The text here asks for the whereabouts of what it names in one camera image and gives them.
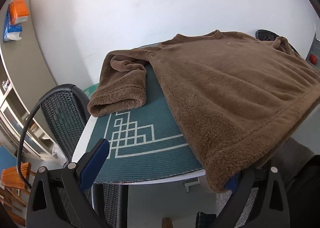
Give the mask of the brown fleece sweater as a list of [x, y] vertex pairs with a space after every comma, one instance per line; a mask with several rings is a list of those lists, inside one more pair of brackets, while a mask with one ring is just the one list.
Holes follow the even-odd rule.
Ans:
[[263, 166], [319, 104], [319, 72], [285, 37], [215, 30], [109, 52], [89, 114], [143, 106], [147, 63], [217, 193], [243, 169]]

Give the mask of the wooden chair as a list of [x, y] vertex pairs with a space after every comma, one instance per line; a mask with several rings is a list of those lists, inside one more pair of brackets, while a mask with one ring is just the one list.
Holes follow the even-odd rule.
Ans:
[[29, 195], [30, 189], [18, 175], [16, 166], [1, 171], [1, 206], [13, 221], [22, 227], [25, 227], [26, 223], [25, 211]]

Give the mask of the black mesh office chair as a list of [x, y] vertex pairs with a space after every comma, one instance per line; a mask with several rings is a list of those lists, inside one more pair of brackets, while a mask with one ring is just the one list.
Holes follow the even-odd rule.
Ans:
[[[72, 162], [72, 156], [82, 131], [89, 120], [88, 96], [73, 84], [62, 84], [43, 95], [33, 108], [42, 110], [55, 140], [67, 158], [64, 167]], [[59, 194], [73, 227], [82, 227], [71, 207], [63, 188]], [[84, 191], [84, 195], [99, 217], [109, 227], [127, 227], [127, 185], [96, 184]]]

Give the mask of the white shelf cabinet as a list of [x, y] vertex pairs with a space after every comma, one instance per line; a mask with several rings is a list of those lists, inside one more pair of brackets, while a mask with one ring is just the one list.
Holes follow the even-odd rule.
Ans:
[[[20, 102], [12, 83], [4, 80], [1, 83], [1, 127], [16, 147], [28, 117], [29, 113]], [[23, 154], [55, 161], [57, 156], [52, 150], [53, 144], [53, 139], [32, 119], [24, 138]]]

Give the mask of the teal woven table mat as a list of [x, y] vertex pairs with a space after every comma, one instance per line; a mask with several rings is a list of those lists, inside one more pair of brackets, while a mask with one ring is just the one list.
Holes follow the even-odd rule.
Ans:
[[145, 69], [146, 103], [99, 117], [92, 127], [87, 151], [100, 138], [110, 144], [96, 182], [157, 183], [204, 172], [171, 114], [152, 66], [146, 63]]

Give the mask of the green patterned floor mat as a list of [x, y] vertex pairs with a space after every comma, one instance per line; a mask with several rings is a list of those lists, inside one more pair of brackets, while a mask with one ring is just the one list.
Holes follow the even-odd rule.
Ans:
[[93, 93], [96, 91], [97, 87], [99, 86], [99, 84], [94, 84], [92, 86], [87, 87], [86, 89], [84, 89], [84, 93], [91, 98], [91, 96], [93, 95]]

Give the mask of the red ball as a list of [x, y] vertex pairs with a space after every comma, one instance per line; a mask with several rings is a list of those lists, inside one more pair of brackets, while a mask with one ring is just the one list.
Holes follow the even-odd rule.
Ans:
[[317, 64], [317, 56], [314, 55], [314, 54], [311, 54], [310, 57], [309, 57], [309, 61], [313, 64], [313, 65], [316, 65]]

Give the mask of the blue tissue pack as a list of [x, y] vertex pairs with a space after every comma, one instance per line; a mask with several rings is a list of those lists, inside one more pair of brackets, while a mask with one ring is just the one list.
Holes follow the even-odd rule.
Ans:
[[22, 32], [22, 26], [18, 25], [11, 25], [10, 24], [10, 17], [9, 14], [6, 13], [5, 20], [4, 20], [4, 29], [3, 29], [3, 41], [19, 41], [22, 38], [20, 37], [20, 33]]

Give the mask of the orange tissue pack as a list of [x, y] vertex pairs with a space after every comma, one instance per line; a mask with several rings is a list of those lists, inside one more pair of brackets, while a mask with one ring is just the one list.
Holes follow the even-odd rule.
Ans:
[[10, 24], [17, 25], [26, 22], [29, 10], [25, 0], [12, 0], [9, 5]]

